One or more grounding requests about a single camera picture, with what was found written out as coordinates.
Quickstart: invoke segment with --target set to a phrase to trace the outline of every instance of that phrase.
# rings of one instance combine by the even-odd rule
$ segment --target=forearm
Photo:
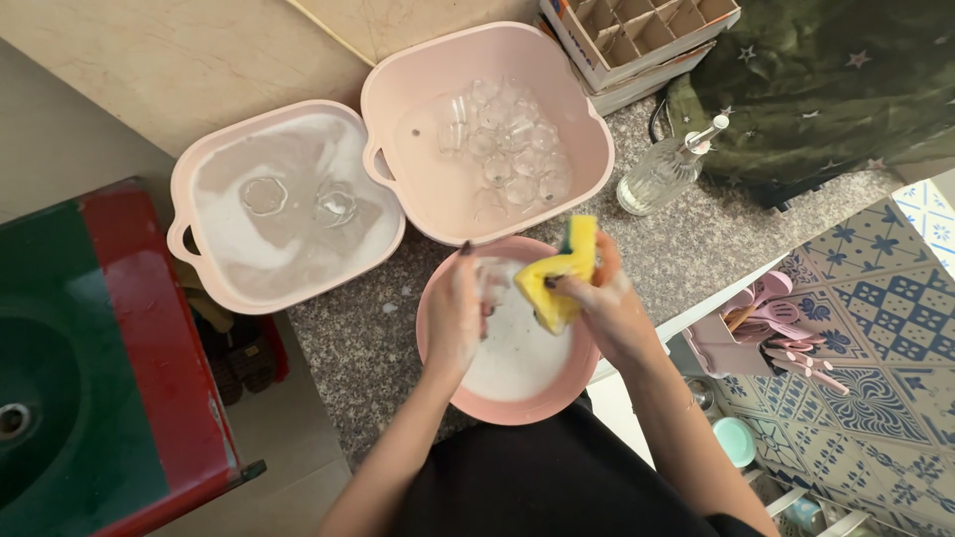
[[[663,348],[654,345],[631,363],[621,375],[660,475],[698,514],[729,514],[778,535]]]
[[[381,535],[428,457],[456,385],[428,376],[414,387],[391,425],[322,519],[319,535]]]

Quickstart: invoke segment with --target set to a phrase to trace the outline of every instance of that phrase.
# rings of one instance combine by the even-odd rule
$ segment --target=hand
[[[630,369],[655,356],[653,351],[662,353],[663,347],[640,297],[621,270],[620,252],[603,231],[597,232],[597,251],[602,263],[594,270],[592,285],[573,276],[549,280],[545,285],[577,300],[601,354],[618,370]]]
[[[456,389],[487,331],[478,295],[478,258],[465,243],[451,268],[435,281],[428,303],[428,355],[424,376]]]

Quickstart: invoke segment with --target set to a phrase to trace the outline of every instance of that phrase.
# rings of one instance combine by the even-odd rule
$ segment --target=cardboard box
[[[740,16],[733,0],[540,0],[590,87],[603,90],[715,38]]]
[[[538,27],[549,35],[555,41],[560,42],[557,36],[551,31],[550,26],[542,19],[542,15],[534,18],[534,26]],[[595,91],[584,78],[580,69],[571,62],[570,70],[574,76],[581,82],[584,93],[590,102],[593,103],[597,113],[606,116],[620,110],[630,103],[636,102],[650,94],[663,89],[672,78],[692,71],[703,57],[716,46],[716,41],[709,41],[689,51],[683,53],[663,65],[651,67],[642,73],[631,76],[626,80],[612,84],[602,90]]]

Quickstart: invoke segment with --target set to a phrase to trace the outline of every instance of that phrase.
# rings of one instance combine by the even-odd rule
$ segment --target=pink plate
[[[475,248],[475,255],[505,257],[525,263],[532,263],[556,253],[557,250],[553,247],[527,237],[507,237]],[[421,354],[422,362],[428,351],[428,297],[435,280],[456,258],[457,252],[445,259],[431,275],[428,285],[421,293],[416,332],[418,353]],[[495,401],[476,396],[464,387],[459,387],[451,397],[451,403],[468,416],[498,425],[525,425],[554,416],[581,394],[600,359],[600,352],[590,338],[590,332],[584,322],[578,320],[571,330],[574,331],[569,351],[571,358],[567,360],[554,382],[536,396],[523,401]]]

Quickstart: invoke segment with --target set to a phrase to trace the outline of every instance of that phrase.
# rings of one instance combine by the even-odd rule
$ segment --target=sink drain
[[[20,403],[0,406],[0,440],[13,440],[30,425],[30,409]]]

